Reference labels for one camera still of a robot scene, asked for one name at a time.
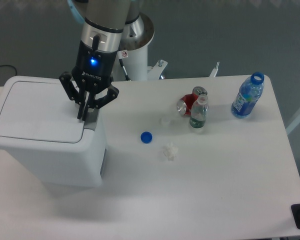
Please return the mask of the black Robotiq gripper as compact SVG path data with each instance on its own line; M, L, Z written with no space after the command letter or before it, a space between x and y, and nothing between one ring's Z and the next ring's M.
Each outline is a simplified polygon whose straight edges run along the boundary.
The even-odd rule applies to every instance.
M116 99L119 89L111 85L111 73L117 52L96 50L83 41L79 43L77 59L74 68L59 76L68 98L79 105L78 119L86 120L89 109L100 109ZM95 96L107 88L105 96L95 99ZM86 102L86 91L89 92Z

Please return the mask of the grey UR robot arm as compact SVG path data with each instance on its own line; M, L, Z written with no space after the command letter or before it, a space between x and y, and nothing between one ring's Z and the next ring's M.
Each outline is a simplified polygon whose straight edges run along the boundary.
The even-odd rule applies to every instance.
M79 106L77 118L85 121L90 109L100 109L118 97L112 70L132 1L70 0L68 4L84 23L74 68L59 80Z

